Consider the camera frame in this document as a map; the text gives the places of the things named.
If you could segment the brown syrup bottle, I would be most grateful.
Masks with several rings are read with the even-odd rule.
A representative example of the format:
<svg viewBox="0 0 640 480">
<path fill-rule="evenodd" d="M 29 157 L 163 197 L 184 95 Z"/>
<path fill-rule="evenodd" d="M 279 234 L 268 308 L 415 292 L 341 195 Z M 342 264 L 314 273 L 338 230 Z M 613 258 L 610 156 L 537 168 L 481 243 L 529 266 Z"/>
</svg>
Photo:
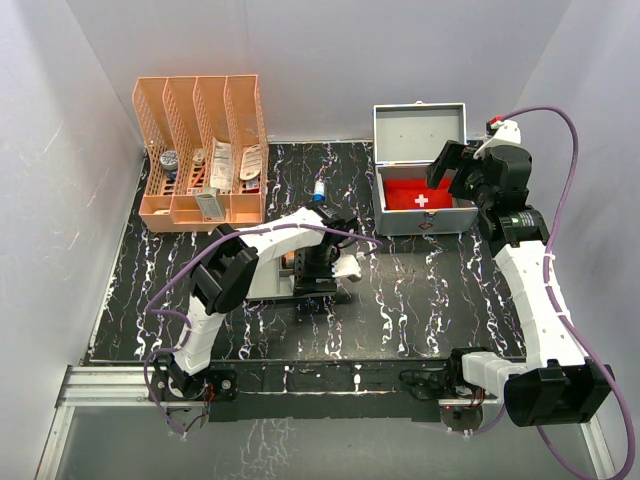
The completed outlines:
<svg viewBox="0 0 640 480">
<path fill-rule="evenodd" d="M 294 251 L 287 252 L 281 257 L 281 266 L 284 270 L 292 270 L 295 267 L 296 254 Z"/>
</svg>

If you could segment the grey plastic divided tray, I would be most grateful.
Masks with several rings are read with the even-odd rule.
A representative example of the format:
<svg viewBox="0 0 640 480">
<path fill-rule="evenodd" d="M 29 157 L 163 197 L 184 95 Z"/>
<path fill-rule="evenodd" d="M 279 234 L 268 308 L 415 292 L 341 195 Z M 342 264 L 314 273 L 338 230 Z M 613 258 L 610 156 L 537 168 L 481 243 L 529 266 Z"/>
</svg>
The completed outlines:
<svg viewBox="0 0 640 480">
<path fill-rule="evenodd" d="M 296 290 L 294 280 L 292 269 L 282 270 L 279 260 L 269 261 L 256 269 L 246 300 L 251 302 L 280 301 L 333 296 L 337 292 L 337 284 L 334 281 L 315 284 L 307 290 Z"/>
</svg>

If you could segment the grey metal medicine case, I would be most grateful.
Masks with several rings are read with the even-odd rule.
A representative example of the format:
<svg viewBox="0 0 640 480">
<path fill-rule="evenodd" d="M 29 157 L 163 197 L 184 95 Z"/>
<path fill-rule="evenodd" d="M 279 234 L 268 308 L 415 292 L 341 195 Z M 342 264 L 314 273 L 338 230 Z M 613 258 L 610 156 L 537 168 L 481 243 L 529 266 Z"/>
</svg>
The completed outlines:
<svg viewBox="0 0 640 480">
<path fill-rule="evenodd" d="M 423 179 L 448 140 L 466 142 L 463 103 L 388 104 L 373 107 L 374 180 L 372 199 L 376 233 L 381 236 L 458 234 L 472 225 L 477 209 L 452 196 L 453 207 L 388 210 L 383 183 Z"/>
</svg>

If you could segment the red first aid pouch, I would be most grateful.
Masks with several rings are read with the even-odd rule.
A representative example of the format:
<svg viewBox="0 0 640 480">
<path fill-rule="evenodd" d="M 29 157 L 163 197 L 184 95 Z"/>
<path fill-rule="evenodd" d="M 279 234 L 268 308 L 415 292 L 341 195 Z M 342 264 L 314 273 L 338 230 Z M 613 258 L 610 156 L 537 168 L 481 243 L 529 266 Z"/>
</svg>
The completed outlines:
<svg viewBox="0 0 640 480">
<path fill-rule="evenodd" d="M 393 179 L 383 183 L 388 210 L 427 210 L 453 207 L 449 193 L 450 179 L 443 179 L 436 189 L 423 179 Z"/>
</svg>

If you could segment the small blue label bottle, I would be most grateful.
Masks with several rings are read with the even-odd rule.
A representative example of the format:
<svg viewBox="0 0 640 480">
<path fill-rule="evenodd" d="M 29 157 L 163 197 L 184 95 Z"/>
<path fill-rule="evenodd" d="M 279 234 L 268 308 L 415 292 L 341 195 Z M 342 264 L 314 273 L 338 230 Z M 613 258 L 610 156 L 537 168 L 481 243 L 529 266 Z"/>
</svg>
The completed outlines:
<svg viewBox="0 0 640 480">
<path fill-rule="evenodd" d="M 314 191 L 312 195 L 313 202 L 324 202 L 326 200 L 326 188 L 325 183 L 322 180 L 317 180 L 314 184 Z"/>
</svg>

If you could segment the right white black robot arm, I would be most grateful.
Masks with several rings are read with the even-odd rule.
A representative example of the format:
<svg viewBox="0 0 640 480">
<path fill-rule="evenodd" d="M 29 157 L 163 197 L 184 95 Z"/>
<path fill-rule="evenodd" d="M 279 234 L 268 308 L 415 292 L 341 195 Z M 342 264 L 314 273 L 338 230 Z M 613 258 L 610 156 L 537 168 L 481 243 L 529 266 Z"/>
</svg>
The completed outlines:
<svg viewBox="0 0 640 480">
<path fill-rule="evenodd" d="M 542 214 L 527 203 L 531 156 L 516 145 L 490 147 L 480 159 L 475 152 L 447 141 L 427 169 L 427 185 L 439 186 L 451 172 L 450 194 L 477 207 L 481 236 L 516 307 L 526 359 L 515 363 L 484 348 L 456 348 L 447 361 L 447 388 L 460 397 L 483 390 L 519 427 L 586 423 L 611 391 L 605 379 L 611 370 L 596 366 L 547 294 L 550 234 Z"/>
</svg>

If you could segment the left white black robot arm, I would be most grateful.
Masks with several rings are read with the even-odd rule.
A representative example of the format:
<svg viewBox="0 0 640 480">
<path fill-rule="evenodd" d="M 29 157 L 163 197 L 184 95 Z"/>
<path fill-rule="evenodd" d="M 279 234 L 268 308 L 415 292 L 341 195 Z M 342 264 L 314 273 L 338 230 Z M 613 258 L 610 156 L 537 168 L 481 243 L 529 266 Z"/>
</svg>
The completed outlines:
<svg viewBox="0 0 640 480">
<path fill-rule="evenodd" d="M 174 392 L 186 399 L 204 392 L 219 329 L 244 302 L 331 296 L 338 280 L 359 281 L 359 260 L 343 251 L 358 227 L 355 216 L 322 202 L 256 227 L 218 226 L 214 248 L 188 272 L 189 323 L 167 365 Z"/>
</svg>

